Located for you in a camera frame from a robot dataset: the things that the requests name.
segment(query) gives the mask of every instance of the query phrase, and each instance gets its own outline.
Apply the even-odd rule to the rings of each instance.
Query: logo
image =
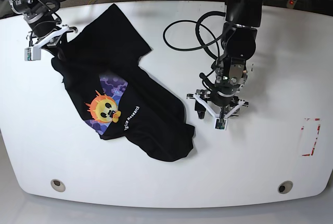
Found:
[[[137,111],[138,111],[139,109],[140,109],[139,106],[135,107],[135,110],[133,111],[132,115],[130,115],[130,116],[127,118],[127,120],[126,120],[126,122],[125,122],[125,125],[124,125],[124,127],[125,127],[124,130],[129,129],[129,121],[132,119],[132,117],[135,116],[135,114],[137,113]]]
[[[114,99],[107,95],[101,95],[98,91],[95,92],[97,93],[96,98],[94,98],[91,104],[86,103],[89,107],[87,111],[99,123],[117,123],[121,112],[118,111]]]

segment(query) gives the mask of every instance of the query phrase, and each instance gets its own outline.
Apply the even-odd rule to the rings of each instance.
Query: metal grommet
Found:
[[[281,183],[280,186],[277,188],[277,192],[279,192],[280,194],[289,193],[290,190],[292,189],[292,186],[293,184],[291,181],[285,181]]]
[[[55,191],[58,191],[58,192],[64,192],[66,190],[65,184],[63,184],[58,179],[53,179],[51,181],[51,186]]]

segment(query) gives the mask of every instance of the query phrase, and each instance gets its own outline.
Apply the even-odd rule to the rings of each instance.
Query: black t-shirt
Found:
[[[173,162],[193,148],[194,127],[182,102],[143,71],[151,51],[123,12],[111,5],[52,59],[80,117],[108,140],[125,136],[150,157]]]

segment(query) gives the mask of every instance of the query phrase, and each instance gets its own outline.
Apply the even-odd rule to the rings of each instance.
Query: white table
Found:
[[[82,31],[109,5],[67,8],[59,14],[65,24]],[[196,127],[195,148],[187,158],[166,163],[149,158],[126,138],[101,140],[80,119],[62,76],[51,66],[51,55],[43,51],[42,61],[24,61],[29,27],[23,18],[1,20],[0,128],[25,192],[107,205],[194,208],[285,201],[324,190],[333,168],[333,18],[263,7],[257,51],[248,61],[253,71],[240,93],[250,107],[222,131],[212,128],[208,114],[199,120],[194,100],[186,100],[187,93],[202,88],[199,73],[209,72],[212,59],[203,50],[169,49],[162,32],[175,20],[197,20],[223,10],[224,4],[118,6],[153,48],[140,66],[184,103],[187,122]],[[211,17],[204,24],[218,36],[223,22]],[[205,41],[211,40],[202,33]],[[171,28],[167,38],[181,48],[198,45],[190,23]],[[61,180],[66,191],[55,191],[52,179]],[[279,194],[278,186],[287,180],[293,182],[292,190]]]

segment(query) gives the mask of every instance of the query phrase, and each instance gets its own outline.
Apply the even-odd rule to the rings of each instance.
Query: shirt sleeve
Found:
[[[64,50],[70,61],[119,68],[138,65],[139,58],[151,51],[116,4],[86,26]]]

